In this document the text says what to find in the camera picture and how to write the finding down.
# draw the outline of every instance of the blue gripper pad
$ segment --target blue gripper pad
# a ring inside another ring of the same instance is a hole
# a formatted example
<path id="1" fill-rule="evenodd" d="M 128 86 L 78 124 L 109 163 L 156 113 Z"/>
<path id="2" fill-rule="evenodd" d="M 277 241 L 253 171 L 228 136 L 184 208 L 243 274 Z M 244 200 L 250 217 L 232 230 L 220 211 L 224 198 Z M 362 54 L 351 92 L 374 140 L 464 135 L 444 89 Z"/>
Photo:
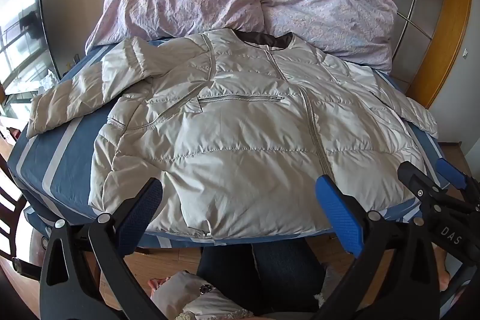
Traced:
<path id="1" fill-rule="evenodd" d="M 448 182 L 450 182 L 457 189 L 465 189 L 467 186 L 467 180 L 465 179 L 465 174 L 459 171 L 452 164 L 447 162 L 444 158 L 437 160 L 435 164 L 435 170 L 443 176 Z"/>
<path id="2" fill-rule="evenodd" d="M 363 250 L 363 229 L 344 202 L 348 196 L 342 194 L 328 175 L 317 179 L 315 194 L 343 249 L 358 258 Z"/>
<path id="3" fill-rule="evenodd" d="M 116 247 L 120 256 L 124 257 L 135 251 L 162 201 L 162 195 L 162 183 L 152 178 L 135 199 L 127 200 L 131 209 L 116 231 Z"/>

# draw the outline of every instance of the jeans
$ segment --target jeans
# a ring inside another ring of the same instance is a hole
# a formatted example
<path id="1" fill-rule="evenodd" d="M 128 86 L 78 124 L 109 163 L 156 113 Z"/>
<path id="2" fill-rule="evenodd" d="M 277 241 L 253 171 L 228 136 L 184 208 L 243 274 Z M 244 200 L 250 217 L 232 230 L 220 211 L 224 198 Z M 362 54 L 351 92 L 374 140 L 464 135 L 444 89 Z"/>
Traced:
<path id="1" fill-rule="evenodd" d="M 244 309 L 316 312 L 325 269 L 305 239 L 204 247 L 197 275 Z"/>

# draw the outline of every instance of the blue striped sheet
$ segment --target blue striped sheet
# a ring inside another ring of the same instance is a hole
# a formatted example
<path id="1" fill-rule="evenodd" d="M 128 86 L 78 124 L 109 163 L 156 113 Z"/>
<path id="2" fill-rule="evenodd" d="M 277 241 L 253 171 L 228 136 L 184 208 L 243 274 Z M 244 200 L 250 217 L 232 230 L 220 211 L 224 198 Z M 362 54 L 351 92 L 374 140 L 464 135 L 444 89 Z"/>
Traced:
<path id="1" fill-rule="evenodd" d="M 165 40 L 152 41 L 152 45 L 160 45 Z M 106 45 L 94 48 L 90 53 L 75 65 L 63 78 L 68 80 L 74 77 L 83 67 L 101 61 L 115 45 Z M 99 129 L 106 123 L 107 116 L 116 103 L 116 99 L 92 114 L 75 119 L 49 132 L 27 140 L 23 132 L 13 149 L 8 165 L 13 172 L 19 187 L 30 199 L 33 209 L 29 209 L 25 216 L 27 221 L 38 231 L 45 233 L 51 228 L 54 221 L 60 217 L 71 224 L 82 224 L 92 221 L 98 214 L 88 206 L 90 192 L 90 169 L 93 155 L 93 145 Z M 435 166 L 436 159 L 441 156 L 436 140 L 425 132 L 407 123 L 415 135 L 425 159 L 430 167 Z M 440 183 L 445 181 L 438 176 Z M 381 211 L 381 214 L 392 220 L 415 213 L 418 208 L 416 199 L 403 202 L 400 205 Z M 325 230 L 315 233 L 328 233 Z M 265 241 L 283 240 L 306 236 L 275 235 L 258 238 L 241 239 L 192 239 L 185 236 L 173 235 L 165 232 L 147 231 L 140 243 L 141 247 L 198 247 L 239 243 L 257 243 Z"/>

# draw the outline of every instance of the wooden chair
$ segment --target wooden chair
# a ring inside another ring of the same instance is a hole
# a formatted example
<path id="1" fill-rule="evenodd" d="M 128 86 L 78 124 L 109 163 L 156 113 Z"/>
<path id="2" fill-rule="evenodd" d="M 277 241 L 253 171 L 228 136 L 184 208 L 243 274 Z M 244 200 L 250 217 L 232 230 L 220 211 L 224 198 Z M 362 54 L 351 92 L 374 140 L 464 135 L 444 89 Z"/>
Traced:
<path id="1" fill-rule="evenodd" d="M 0 168 L 5 173 L 5 175 L 13 182 L 10 171 L 7 167 L 7 162 L 0 155 Z M 5 190 L 0 187 L 0 195 L 7 200 L 11 205 L 14 206 L 14 210 L 10 210 L 3 203 L 4 200 L 0 200 L 0 220 L 2 220 L 10 229 L 10 232 L 7 233 L 0 227 L 0 235 L 5 236 L 10 244 L 10 253 L 0 250 L 0 256 L 11 260 L 17 256 L 17 246 L 15 243 L 15 236 L 17 234 L 18 220 L 20 219 L 20 214 L 23 212 L 23 208 L 26 205 L 26 199 L 23 195 L 18 198 L 18 200 L 13 199 Z"/>

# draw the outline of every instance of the television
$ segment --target television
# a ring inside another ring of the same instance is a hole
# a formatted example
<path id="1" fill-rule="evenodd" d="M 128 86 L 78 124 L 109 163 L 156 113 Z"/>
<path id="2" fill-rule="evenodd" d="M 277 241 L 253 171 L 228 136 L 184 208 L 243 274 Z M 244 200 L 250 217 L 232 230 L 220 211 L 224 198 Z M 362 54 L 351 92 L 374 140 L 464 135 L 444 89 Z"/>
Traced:
<path id="1" fill-rule="evenodd" d="M 36 93 L 59 78 L 45 34 L 42 0 L 9 0 L 0 11 L 0 83 L 5 94 Z"/>

